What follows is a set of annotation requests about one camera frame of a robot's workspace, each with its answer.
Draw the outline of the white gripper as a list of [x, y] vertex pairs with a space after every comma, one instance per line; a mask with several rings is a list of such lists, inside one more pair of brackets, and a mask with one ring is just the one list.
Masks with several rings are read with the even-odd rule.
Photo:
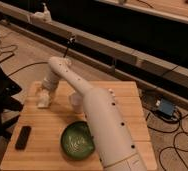
[[44, 85], [41, 86], [40, 97], [42, 99], [53, 99], [55, 97], [55, 91], [48, 89]]

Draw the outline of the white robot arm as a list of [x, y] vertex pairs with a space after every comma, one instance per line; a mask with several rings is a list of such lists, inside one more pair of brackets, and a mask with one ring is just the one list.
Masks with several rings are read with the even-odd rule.
[[83, 111], [104, 171], [147, 171], [112, 93], [93, 86], [70, 69], [71, 61], [53, 56], [42, 82], [39, 108], [47, 108], [59, 80], [66, 80], [82, 97]]

